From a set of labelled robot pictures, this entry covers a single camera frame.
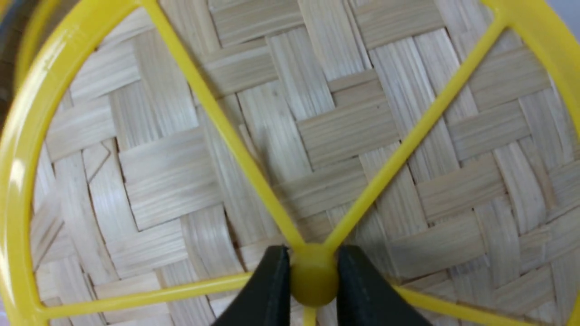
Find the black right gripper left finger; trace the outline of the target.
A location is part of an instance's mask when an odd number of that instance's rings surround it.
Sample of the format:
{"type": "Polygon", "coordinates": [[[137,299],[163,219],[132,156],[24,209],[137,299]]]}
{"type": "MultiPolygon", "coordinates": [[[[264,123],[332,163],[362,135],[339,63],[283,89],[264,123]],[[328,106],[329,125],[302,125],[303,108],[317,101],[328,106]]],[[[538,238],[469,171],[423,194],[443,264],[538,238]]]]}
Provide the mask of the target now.
{"type": "Polygon", "coordinates": [[[288,326],[290,258],[283,245],[269,246],[251,278],[214,326],[288,326]]]}

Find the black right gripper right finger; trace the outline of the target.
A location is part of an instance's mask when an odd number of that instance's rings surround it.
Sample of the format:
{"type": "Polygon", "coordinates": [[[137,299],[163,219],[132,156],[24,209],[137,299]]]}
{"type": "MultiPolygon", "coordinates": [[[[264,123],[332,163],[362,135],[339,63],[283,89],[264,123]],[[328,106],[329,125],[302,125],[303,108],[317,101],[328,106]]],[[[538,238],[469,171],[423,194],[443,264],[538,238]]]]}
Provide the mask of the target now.
{"type": "Polygon", "coordinates": [[[398,294],[359,246],[338,250],[340,326],[429,326],[431,323],[398,294]]]}

